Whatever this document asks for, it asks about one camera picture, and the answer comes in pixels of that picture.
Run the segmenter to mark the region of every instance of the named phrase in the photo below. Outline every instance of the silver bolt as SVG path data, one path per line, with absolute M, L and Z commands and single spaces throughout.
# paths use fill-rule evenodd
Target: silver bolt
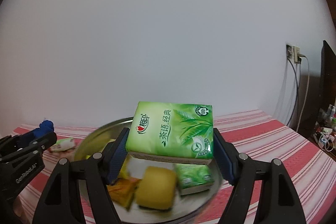
M 281 160 L 279 160 L 279 159 L 274 159 L 274 160 L 273 160 L 273 163 L 274 163 L 275 165 L 277 165 L 277 166 L 279 166 L 279 165 L 282 164 Z
M 245 153 L 240 153 L 240 154 L 238 155 L 238 157 L 239 157 L 240 159 L 242 159 L 242 160 L 247 160 L 249 156 L 246 155 Z
M 66 159 L 66 158 L 61 158 L 60 160 L 59 160 L 59 164 L 60 165 L 64 165 L 64 164 L 66 164 L 68 162 L 68 160 Z
M 100 153 L 100 152 L 96 152 L 96 153 L 94 153 L 93 155 L 92 155 L 92 157 L 94 158 L 94 159 L 100 159 L 101 157 L 102 157 L 102 153 Z

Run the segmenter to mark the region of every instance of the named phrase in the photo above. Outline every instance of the metal plate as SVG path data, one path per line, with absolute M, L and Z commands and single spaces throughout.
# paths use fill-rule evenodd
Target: metal plate
M 92 132 L 77 148 L 75 152 L 75 160 L 83 160 L 86 155 L 92 155 L 93 153 L 102 150 L 110 139 L 117 138 L 124 127 L 130 128 L 132 120 L 133 117 L 114 121 Z M 159 166 L 167 169 L 173 169 L 173 164 L 171 163 L 131 158 L 128 170 L 132 177 L 142 178 L 143 173 L 148 166 Z M 215 180 L 210 190 L 181 197 L 176 189 L 172 209 L 164 212 L 140 208 L 135 202 L 132 203 L 130 210 L 127 211 L 114 202 L 115 209 L 117 210 L 121 221 L 137 224 L 162 222 L 172 224 L 193 219 L 217 193 L 222 185 L 222 176 L 214 160 L 210 163 L 209 167 Z M 89 201 L 84 181 L 80 181 L 80 192 L 82 197 Z

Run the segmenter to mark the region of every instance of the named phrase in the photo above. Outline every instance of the wall outlet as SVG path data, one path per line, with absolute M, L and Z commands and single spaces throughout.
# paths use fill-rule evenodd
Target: wall outlet
M 299 58 L 297 56 L 299 53 L 300 53 L 300 48 L 296 47 L 296 46 L 293 46 L 293 55 L 294 55 L 294 63 L 295 64 L 299 64 L 300 63 Z
M 287 59 L 292 59 L 293 58 L 293 46 L 286 44 L 286 56 Z

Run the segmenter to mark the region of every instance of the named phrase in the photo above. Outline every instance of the table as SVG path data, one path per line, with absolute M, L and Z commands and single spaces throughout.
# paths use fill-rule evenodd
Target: table
M 232 142 L 239 152 L 247 153 L 255 160 L 271 161 L 279 158 L 299 194 L 307 223 L 317 224 L 336 198 L 336 162 L 301 135 L 283 125 L 261 110 L 251 110 L 214 118 L 224 139 Z M 23 134 L 36 125 L 23 124 L 13 134 Z M 58 139 L 73 137 L 76 144 L 96 128 L 57 127 Z M 30 220 L 48 177 L 60 157 L 70 154 L 43 154 L 44 170 L 21 192 L 20 198 Z M 254 185 L 251 204 L 245 223 L 253 223 L 257 210 L 261 182 Z M 208 207 L 196 218 L 195 223 L 215 224 L 218 222 L 232 191 L 227 181 Z M 95 223 L 88 204 L 83 202 L 86 222 Z

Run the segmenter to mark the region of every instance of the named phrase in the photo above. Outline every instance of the white and green wrapper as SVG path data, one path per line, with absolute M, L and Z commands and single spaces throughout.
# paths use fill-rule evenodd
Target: white and green wrapper
M 181 195 L 208 190 L 214 183 L 207 165 L 176 164 L 175 170 Z
M 209 164 L 213 156 L 212 106 L 139 102 L 126 149 L 139 159 Z

